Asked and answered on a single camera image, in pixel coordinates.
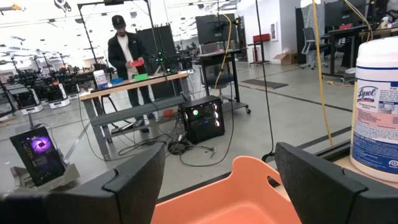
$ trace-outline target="white shirt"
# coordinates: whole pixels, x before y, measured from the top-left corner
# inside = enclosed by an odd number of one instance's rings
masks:
[[[129,39],[127,37],[127,34],[124,37],[121,37],[118,35],[118,42],[120,44],[120,47],[122,48],[124,57],[126,58],[126,61],[128,62],[133,62],[134,60],[132,59],[130,50],[129,50]],[[127,70],[127,74],[129,76],[129,79],[132,79],[133,75],[138,75],[138,71],[136,67],[130,68]]]

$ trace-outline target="man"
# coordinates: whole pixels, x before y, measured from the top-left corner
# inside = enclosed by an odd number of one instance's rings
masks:
[[[118,71],[118,76],[123,80],[133,78],[134,75],[146,73],[145,66],[133,67],[131,62],[135,60],[143,60],[146,58],[147,52],[142,45],[137,34],[126,32],[126,23],[122,16],[116,15],[112,17],[112,25],[117,30],[114,37],[108,41],[108,59]],[[152,103],[149,97],[148,86],[139,88],[144,103]],[[139,106],[137,88],[127,91],[131,106]],[[147,114],[148,119],[155,119],[153,113]],[[136,121],[140,126],[145,125],[144,117],[136,117]],[[143,133],[149,132],[147,128],[141,130]]]

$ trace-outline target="black cap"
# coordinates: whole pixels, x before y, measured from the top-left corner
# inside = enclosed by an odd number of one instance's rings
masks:
[[[115,29],[125,28],[126,22],[123,19],[123,16],[116,15],[112,17],[112,25]]]

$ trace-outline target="black jacket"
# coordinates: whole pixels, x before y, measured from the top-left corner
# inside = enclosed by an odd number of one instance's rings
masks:
[[[138,35],[129,32],[126,35],[129,39],[128,46],[132,59],[137,60],[138,58],[142,57],[144,60],[147,60],[147,51],[142,45],[141,40],[138,38]],[[127,80],[127,61],[123,54],[122,47],[120,47],[117,34],[108,41],[108,60],[118,71],[118,76],[122,77],[124,80]],[[137,67],[137,70],[139,74],[146,73],[145,66]]]

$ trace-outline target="green object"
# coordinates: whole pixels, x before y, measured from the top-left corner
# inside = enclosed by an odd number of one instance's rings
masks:
[[[140,75],[135,75],[134,79],[136,81],[141,81],[141,80],[145,80],[148,78],[148,73],[144,73],[144,74],[140,74]]]

